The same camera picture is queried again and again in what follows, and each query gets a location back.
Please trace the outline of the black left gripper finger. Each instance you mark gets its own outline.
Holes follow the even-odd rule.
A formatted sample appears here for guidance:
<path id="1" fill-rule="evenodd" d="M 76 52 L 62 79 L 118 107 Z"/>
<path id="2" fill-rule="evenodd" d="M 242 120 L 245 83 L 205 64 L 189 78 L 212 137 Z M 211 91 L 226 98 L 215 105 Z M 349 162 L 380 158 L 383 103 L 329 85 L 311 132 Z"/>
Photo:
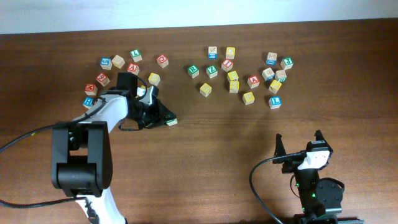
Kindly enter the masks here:
<path id="1" fill-rule="evenodd" d="M 172 120 L 177 118 L 176 114 L 171 112 L 165 105 L 162 104 L 160 100 L 158 100 L 158 107 L 159 107 L 159 116 L 162 119 Z"/>
<path id="2" fill-rule="evenodd" d="M 152 128 L 157 128 L 157 127 L 161 127 L 161 126 L 166 126 L 167 122 L 164 119 L 160 119 L 157 121 L 153 121 L 149 124 L 146 124 L 146 129 L 152 129 Z"/>

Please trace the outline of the red side wooden block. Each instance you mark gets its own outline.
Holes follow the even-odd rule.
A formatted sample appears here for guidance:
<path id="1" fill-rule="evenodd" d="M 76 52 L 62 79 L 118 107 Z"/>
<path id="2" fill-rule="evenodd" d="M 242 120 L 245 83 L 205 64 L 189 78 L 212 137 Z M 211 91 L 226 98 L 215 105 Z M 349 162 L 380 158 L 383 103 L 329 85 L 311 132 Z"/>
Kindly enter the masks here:
<path id="1" fill-rule="evenodd" d="M 173 126 L 173 125 L 176 125 L 177 123 L 178 123 L 177 118 L 174 118 L 174 119 L 168 120 L 168 121 L 166 122 L 166 125 L 167 125 L 167 126 Z"/>

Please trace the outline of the red C letter block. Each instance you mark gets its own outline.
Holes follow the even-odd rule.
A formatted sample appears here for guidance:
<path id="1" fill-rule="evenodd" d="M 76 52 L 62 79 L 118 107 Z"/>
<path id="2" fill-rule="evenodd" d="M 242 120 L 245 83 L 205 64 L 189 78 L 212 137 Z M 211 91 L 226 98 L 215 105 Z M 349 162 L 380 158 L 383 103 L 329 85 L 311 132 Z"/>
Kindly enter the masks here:
<path id="1" fill-rule="evenodd" d="M 156 61 L 161 68 L 165 68 L 169 64 L 169 59 L 164 54 L 158 56 Z"/>

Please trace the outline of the red I letter block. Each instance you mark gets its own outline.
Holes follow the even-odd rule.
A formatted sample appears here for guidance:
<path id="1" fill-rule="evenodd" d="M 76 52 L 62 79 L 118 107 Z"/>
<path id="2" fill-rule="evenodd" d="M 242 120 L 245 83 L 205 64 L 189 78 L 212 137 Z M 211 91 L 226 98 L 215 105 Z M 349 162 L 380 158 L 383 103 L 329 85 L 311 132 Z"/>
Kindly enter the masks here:
<path id="1" fill-rule="evenodd" d="M 225 72 L 229 72 L 233 68 L 233 61 L 230 59 L 225 59 L 221 64 L 221 69 Z"/>

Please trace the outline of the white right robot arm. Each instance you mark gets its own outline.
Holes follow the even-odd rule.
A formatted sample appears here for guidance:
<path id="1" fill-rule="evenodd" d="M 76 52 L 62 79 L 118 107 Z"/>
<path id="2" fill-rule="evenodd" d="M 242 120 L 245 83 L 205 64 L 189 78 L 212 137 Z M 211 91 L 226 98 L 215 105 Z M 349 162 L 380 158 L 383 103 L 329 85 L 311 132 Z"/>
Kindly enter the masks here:
<path id="1" fill-rule="evenodd" d="M 302 214 L 294 215 L 298 224 L 355 224 L 364 223 L 358 218 L 338 218 L 342 212 L 341 202 L 345 185 L 330 177 L 320 178 L 319 171 L 328 165 L 333 149 L 320 130 L 315 131 L 315 140 L 307 143 L 306 149 L 287 154 L 282 136 L 276 136 L 274 155 L 280 157 L 276 163 L 282 164 L 282 173 L 294 175 Z"/>

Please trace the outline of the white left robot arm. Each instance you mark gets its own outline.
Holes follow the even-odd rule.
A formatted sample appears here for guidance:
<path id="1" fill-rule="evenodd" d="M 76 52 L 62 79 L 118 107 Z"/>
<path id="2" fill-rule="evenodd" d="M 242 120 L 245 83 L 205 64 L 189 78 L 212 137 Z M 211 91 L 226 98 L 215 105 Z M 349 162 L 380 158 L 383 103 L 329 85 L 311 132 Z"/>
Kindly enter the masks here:
<path id="1" fill-rule="evenodd" d="M 52 131 L 52 184 L 74 200 L 90 223 L 126 223 L 110 185 L 113 161 L 110 132 L 125 119 L 138 129 L 177 124 L 176 115 L 157 95 L 156 86 L 138 87 L 137 75 L 120 72 L 116 86 L 103 91 L 85 114 Z"/>

